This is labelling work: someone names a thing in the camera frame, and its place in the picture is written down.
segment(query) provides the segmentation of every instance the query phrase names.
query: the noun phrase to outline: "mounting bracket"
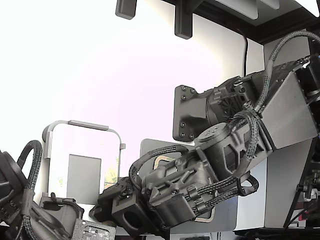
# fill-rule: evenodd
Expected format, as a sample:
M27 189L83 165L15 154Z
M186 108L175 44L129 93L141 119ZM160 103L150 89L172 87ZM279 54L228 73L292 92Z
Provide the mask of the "mounting bracket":
M117 0L115 15L131 20L136 15L137 0Z
M193 12L204 0L176 0L174 34L189 39L193 33Z

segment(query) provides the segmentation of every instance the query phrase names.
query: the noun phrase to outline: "black braided cable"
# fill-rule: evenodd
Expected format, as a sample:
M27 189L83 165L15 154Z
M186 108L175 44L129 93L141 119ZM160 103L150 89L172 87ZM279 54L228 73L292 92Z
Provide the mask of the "black braided cable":
M247 179L247 181L254 188L254 191L250 192L248 195L255 193L259 188L258 180L255 177L253 177L252 175L250 175L249 178ZM241 193L239 192L238 188L233 187L233 188L219 194L218 196L214 197L213 199L205 202L204 204L210 210L210 209L214 208L217 204L219 204L225 200L228 200L230 198L233 198L235 196L239 196L239 195L241 195ZM199 214L199 211L196 207L193 207L192 210L196 215Z
M19 159L22 161L26 161L31 150L33 150L33 159L32 159L31 170L28 176L28 186L26 187L26 189L30 189L34 191L39 170L40 170L40 165L41 165L41 158L42 158L41 143L37 140L28 142L28 144L22 150ZM31 240L38 240L37 237L34 235L34 231L31 226L31 219L29 215L22 215L22 222L21 222L18 234L16 236L16 239L19 239L21 232L23 230L22 228L25 228L25 231Z
M145 155L140 157L138 160L136 160L131 165L131 167L129 169L130 182L137 190L141 191L141 187L136 182L136 177L137 177L137 174L138 174L140 168L143 166L143 164L145 164L147 161L149 161L153 157L157 157L157 156L169 154L169 153L185 154L188 151L189 150L185 146L177 144L177 145L173 145L173 146L165 146L165 147L157 148L157 149L154 149L154 150L147 152Z
M254 110L256 112L258 112L261 109L261 107L263 106L263 104L266 100L266 97L268 95L273 67L274 67L275 60L276 60L280 50L283 48L283 46L287 42L289 42L290 40L297 38L297 37L307 37L307 38L315 40L318 44L320 44L320 37L318 35L316 35L312 32L309 32L309 31L300 30L300 31L294 31L292 33L289 33L276 45L276 47L274 48L274 50L272 51L272 53L269 57L269 60L267 62L267 65L266 65L266 68L264 71L262 92L261 92L259 99L257 100L257 102L254 106Z

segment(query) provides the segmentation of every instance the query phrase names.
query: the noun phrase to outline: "white backdrop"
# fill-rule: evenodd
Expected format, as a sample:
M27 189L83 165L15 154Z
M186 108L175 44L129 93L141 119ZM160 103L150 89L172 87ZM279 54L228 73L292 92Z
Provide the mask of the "white backdrop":
M193 37L176 37L174 6L160 0L138 0L132 20L115 9L116 0L0 2L2 151L17 159L56 120L108 125L126 143L126 176L143 139L173 140L176 86L200 93L242 75L241 35L194 15ZM263 69L263 46L250 40L247 72Z

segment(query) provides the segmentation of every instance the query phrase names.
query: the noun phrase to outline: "black cable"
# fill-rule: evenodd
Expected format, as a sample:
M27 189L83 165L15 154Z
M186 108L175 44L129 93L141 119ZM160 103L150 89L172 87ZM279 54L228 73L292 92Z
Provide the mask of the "black cable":
M304 31L304 30L294 31L294 32L286 35L283 39L281 39L281 41L273 49L273 51L269 57L269 60L267 62L267 65L266 65L266 68L264 71L264 76L263 76L264 80L263 80L262 92L261 92L259 99L256 101L256 104L254 106L254 110L256 112L258 112L261 109L261 107L263 106L263 104L266 100L266 97L268 95L273 67L274 67L275 60L276 60L280 50L288 41L290 41L291 39L297 38L297 37L307 37L307 38L315 40L318 44L320 44L320 37L318 35L316 35L312 32L309 32L309 31Z
M173 146L165 146L161 148L157 148L147 152L145 155L141 156L138 160L136 160L129 169L129 180L131 184L139 191L141 191L141 187L137 184L135 177L137 176L140 168L145 164L147 161L152 159L153 157L157 157L163 154L169 153L181 153L182 155L187 153L189 150L185 146L182 145L173 145Z
M304 209L302 209L297 215L295 215L289 222L288 224L285 226L284 230L283 231L286 231L290 224L292 224L294 222L294 220L296 220L301 214L303 214L304 212L310 210L315 204L317 203L317 201L315 201L314 203L312 203L311 205L309 206L306 206Z
M248 43L248 39L246 37L246 35L237 28L237 30L241 33L241 35L243 36L244 39L244 57L243 57L243 77L247 76L247 56L248 56L248 47L249 47L249 43Z
M27 145L24 147L24 149L21 152L21 155L19 157L19 162L23 163L23 164L20 164L23 167L31 150L33 150L33 159L32 159L30 173L28 176L28 185L27 185L26 189L29 189L33 192L35 190L35 186L36 186L36 182L37 182L37 178L38 178L38 174L39 174L39 169L40 169L40 165L41 165L41 157L42 157L41 143L37 140L33 140L33 141L28 142ZM24 193L23 193L23 199L24 198L27 199L27 197L25 196L26 192L27 191L24 191ZM34 235L34 231L31 227L30 216L25 215L25 214L22 214L22 222L21 222L18 234L15 239L19 239L21 232L23 230L22 229L23 227L25 228L28 236L32 240L37 240L37 237Z

